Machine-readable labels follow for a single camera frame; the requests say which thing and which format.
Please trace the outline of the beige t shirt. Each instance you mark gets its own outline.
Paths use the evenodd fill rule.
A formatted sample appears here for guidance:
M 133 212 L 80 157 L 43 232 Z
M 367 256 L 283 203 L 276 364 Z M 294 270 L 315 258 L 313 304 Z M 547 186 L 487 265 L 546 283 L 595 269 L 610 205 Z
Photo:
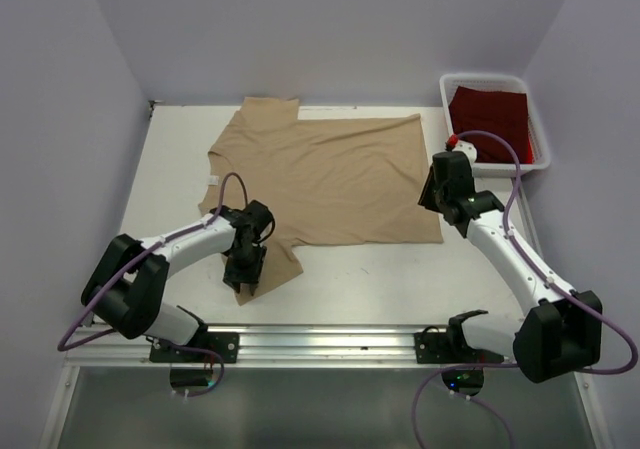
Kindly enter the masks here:
M 210 172 L 241 176 L 207 189 L 202 213 L 245 195 L 276 220 L 255 291 L 246 304 L 303 272 L 296 246 L 443 240 L 439 217 L 418 205 L 428 173 L 421 118 L 301 119 L 296 100 L 247 98 L 208 151 Z

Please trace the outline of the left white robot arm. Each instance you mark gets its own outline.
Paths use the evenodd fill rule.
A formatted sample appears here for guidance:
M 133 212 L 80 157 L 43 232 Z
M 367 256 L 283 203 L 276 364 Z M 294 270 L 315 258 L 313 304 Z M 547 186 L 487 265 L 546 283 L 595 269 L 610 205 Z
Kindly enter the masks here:
M 201 359 L 208 338 L 195 315 L 163 301 L 167 281 L 214 254 L 225 258 L 222 281 L 235 292 L 259 285 L 267 249 L 264 231 L 275 224 L 264 204 L 225 205 L 172 233 L 114 238 L 85 287 L 81 303 L 127 339 L 146 336 L 172 343 L 185 361 Z

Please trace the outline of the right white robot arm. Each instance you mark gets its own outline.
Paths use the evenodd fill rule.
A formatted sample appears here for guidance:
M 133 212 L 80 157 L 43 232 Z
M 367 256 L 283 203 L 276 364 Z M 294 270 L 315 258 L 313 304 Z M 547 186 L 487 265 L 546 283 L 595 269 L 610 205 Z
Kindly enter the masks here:
M 582 370 L 599 361 L 602 312 L 592 291 L 577 292 L 538 256 L 490 191 L 477 191 L 460 151 L 434 155 L 419 199 L 440 213 L 492 264 L 514 294 L 521 322 L 475 310 L 450 318 L 445 348 L 468 361 L 479 351 L 513 360 L 532 382 Z

